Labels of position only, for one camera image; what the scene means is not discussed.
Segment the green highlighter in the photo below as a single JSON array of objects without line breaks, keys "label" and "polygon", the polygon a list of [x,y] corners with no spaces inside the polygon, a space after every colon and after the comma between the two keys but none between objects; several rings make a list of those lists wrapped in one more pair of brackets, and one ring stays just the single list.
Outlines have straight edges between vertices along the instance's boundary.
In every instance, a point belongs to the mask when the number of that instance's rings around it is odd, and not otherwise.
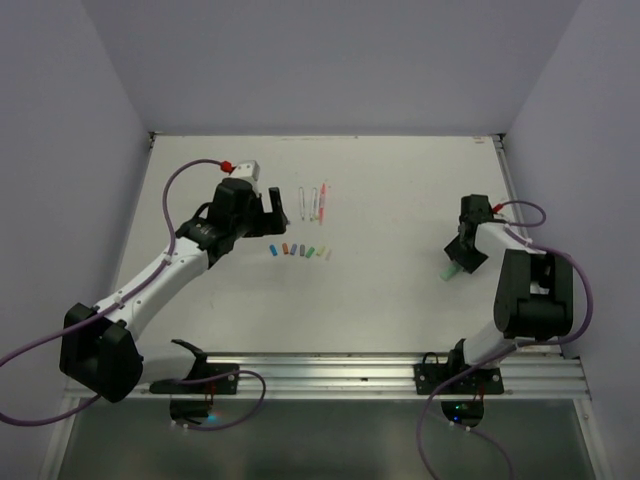
[{"label": "green highlighter", "polygon": [[451,280],[455,275],[457,275],[461,270],[461,267],[458,264],[451,263],[444,271],[442,271],[439,277],[443,281]]}]

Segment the grey capped white pen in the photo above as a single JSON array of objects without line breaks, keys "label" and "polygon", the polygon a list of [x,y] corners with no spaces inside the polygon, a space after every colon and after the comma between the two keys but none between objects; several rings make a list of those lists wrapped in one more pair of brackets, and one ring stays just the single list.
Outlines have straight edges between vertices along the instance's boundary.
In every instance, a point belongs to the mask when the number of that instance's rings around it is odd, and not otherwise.
[{"label": "grey capped white pen", "polygon": [[298,202],[301,221],[305,221],[307,219],[307,202],[306,190],[304,187],[298,188]]}]

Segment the green capped white pen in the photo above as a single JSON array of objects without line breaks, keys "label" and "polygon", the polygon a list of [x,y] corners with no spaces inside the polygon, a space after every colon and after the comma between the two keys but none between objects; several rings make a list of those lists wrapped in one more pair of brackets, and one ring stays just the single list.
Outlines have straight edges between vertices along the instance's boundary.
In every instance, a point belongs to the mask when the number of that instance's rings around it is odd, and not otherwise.
[{"label": "green capped white pen", "polygon": [[316,221],[314,219],[314,203],[315,203],[314,199],[315,199],[315,195],[316,195],[317,191],[318,191],[317,188],[313,188],[312,191],[311,191],[311,201],[310,201],[310,210],[309,210],[309,220],[311,222]]}]

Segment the pink capped pen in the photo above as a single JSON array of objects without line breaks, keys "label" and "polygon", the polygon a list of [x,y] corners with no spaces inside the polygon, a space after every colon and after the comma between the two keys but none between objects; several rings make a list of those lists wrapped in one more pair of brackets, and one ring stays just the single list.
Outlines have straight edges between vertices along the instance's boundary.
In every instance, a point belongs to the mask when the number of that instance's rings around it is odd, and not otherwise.
[{"label": "pink capped pen", "polygon": [[323,225],[324,222],[324,211],[325,211],[325,203],[326,203],[326,193],[327,186],[326,183],[323,183],[320,188],[319,194],[319,204],[318,204],[318,222],[320,225]]}]

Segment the yellow capped white pen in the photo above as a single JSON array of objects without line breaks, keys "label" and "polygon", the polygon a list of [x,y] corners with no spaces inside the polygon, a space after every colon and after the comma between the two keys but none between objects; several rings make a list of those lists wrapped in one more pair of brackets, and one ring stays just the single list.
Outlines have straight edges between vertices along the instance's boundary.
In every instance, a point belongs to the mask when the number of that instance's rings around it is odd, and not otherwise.
[{"label": "yellow capped white pen", "polygon": [[316,192],[315,195],[315,203],[314,203],[314,219],[317,221],[319,219],[319,207],[320,207],[320,193]]}]

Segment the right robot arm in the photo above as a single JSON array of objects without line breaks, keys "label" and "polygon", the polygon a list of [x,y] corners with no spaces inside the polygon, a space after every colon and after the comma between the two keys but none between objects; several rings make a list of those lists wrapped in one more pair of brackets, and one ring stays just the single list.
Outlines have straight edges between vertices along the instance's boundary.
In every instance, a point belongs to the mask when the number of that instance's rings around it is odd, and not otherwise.
[{"label": "right robot arm", "polygon": [[545,223],[546,212],[523,200],[493,204],[486,195],[461,198],[456,236],[444,248],[450,266],[440,274],[473,274],[490,260],[500,263],[492,319],[475,335],[458,341],[448,355],[445,379],[468,392],[481,380],[480,368],[508,348],[546,343],[573,326],[573,267],[558,253],[533,245],[526,231]]}]

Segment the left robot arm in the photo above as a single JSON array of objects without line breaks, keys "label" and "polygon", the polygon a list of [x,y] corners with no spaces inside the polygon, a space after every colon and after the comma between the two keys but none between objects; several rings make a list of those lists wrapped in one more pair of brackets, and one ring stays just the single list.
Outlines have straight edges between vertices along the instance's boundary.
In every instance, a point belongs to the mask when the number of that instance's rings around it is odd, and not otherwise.
[{"label": "left robot arm", "polygon": [[172,229],[167,248],[128,284],[88,307],[65,315],[59,368],[111,403],[144,383],[172,383],[185,392],[201,390],[214,377],[204,351],[174,340],[155,351],[137,347],[150,321],[184,287],[233,250],[241,238],[285,233],[288,219],[279,188],[268,191],[272,209],[243,179],[226,178],[213,199]]}]

